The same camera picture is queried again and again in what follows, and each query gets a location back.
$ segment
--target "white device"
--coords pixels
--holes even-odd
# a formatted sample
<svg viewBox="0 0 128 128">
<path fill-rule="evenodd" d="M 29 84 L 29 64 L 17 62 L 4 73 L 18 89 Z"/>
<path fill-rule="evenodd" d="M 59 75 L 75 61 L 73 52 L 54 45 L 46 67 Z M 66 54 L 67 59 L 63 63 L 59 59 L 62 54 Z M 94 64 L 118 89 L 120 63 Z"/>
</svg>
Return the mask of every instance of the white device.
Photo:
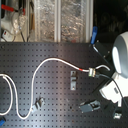
<svg viewBox="0 0 128 128">
<path fill-rule="evenodd" d="M 112 57 L 116 73 L 112 78 L 116 81 L 123 97 L 128 97 L 128 32 L 119 35 L 114 43 Z M 99 90 L 101 95 L 113 103 L 120 102 L 122 97 L 112 81 Z"/>
</svg>

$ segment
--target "blue object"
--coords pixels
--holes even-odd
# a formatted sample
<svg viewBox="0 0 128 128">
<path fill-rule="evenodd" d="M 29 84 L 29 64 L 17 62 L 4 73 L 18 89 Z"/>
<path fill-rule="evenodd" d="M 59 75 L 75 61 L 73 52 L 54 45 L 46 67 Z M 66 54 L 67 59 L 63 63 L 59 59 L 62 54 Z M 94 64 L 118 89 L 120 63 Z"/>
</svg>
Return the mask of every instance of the blue object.
<svg viewBox="0 0 128 128">
<path fill-rule="evenodd" d="M 95 43 L 97 32 L 98 32 L 98 27 L 94 26 L 93 27 L 93 32 L 92 32 L 91 44 L 94 44 Z"/>
<path fill-rule="evenodd" d="M 2 126 L 4 123 L 5 123 L 4 119 L 0 120 L 0 126 Z"/>
</svg>

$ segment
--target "metal bracket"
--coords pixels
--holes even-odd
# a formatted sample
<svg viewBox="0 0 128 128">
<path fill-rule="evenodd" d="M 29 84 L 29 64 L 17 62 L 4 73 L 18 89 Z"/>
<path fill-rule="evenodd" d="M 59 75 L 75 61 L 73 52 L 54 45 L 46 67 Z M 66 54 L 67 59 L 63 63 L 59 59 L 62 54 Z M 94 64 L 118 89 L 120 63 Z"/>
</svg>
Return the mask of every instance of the metal bracket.
<svg viewBox="0 0 128 128">
<path fill-rule="evenodd" d="M 100 109 L 100 102 L 97 100 L 87 104 L 84 102 L 80 104 L 79 108 L 81 109 L 82 113 L 91 112 L 91 111 Z"/>
<path fill-rule="evenodd" d="M 76 90 L 76 80 L 77 80 L 77 73 L 76 71 L 71 71 L 71 81 L 70 81 L 70 90 Z"/>
<path fill-rule="evenodd" d="M 39 99 L 33 106 L 32 106 L 32 113 L 38 111 L 43 105 L 45 104 L 44 99 Z"/>
</svg>

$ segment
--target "plastic container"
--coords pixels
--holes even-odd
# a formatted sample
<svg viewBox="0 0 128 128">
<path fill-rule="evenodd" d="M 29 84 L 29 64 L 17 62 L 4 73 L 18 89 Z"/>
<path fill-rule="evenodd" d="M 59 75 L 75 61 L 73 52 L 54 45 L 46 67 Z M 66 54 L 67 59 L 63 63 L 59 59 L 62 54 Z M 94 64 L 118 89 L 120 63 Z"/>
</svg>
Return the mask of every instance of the plastic container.
<svg viewBox="0 0 128 128">
<path fill-rule="evenodd" d="M 90 42 L 93 0 L 35 0 L 35 41 Z"/>
</svg>

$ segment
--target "white connector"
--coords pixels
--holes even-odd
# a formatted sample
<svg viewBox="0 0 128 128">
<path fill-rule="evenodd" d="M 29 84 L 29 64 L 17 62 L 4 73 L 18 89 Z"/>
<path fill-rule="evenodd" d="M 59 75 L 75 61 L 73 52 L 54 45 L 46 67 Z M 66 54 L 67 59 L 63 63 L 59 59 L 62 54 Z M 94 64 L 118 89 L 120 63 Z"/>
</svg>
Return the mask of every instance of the white connector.
<svg viewBox="0 0 128 128">
<path fill-rule="evenodd" d="M 2 37 L 7 41 L 7 42 L 12 42 L 14 40 L 14 36 L 11 35 L 8 31 L 4 30 Z"/>
</svg>

